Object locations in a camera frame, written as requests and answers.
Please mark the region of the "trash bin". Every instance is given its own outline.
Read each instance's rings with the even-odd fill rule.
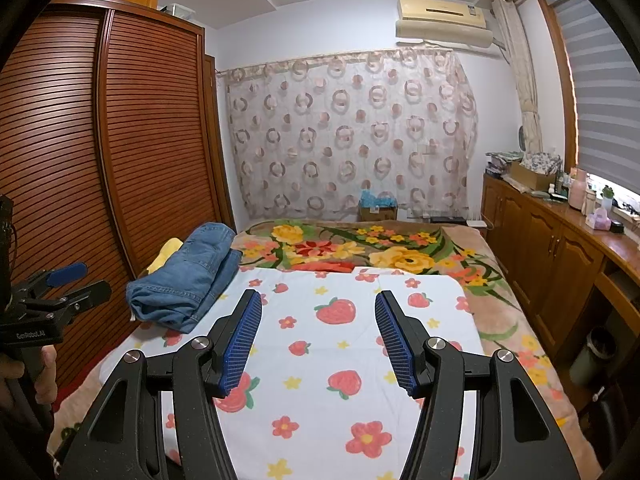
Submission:
[[[616,340],[609,331],[603,326],[593,328],[574,364],[569,368],[572,383],[578,386],[589,384],[615,354]]]

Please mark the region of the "pink bottle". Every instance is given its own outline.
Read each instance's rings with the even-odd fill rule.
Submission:
[[[587,172],[577,170],[575,180],[569,190],[569,205],[574,209],[581,210],[584,196],[587,193]]]

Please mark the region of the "blue denim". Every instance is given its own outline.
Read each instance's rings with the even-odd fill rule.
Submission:
[[[142,321],[189,333],[238,272],[242,252],[231,249],[235,233],[206,223],[156,272],[127,284],[127,302]]]

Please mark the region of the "circle pattern curtain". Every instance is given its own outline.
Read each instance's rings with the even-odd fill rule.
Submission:
[[[251,218],[340,219],[363,189],[401,208],[465,215],[478,112],[453,51],[295,59],[225,79]]]

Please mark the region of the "cardboard box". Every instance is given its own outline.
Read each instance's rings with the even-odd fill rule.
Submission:
[[[530,187],[534,191],[547,191],[549,184],[553,184],[556,181],[556,174],[540,175],[535,171],[523,168],[519,162],[514,162],[511,165],[509,175],[521,183],[523,186]]]
[[[380,207],[377,213],[372,213],[368,207],[359,207],[360,222],[380,222],[398,218],[397,207]]]

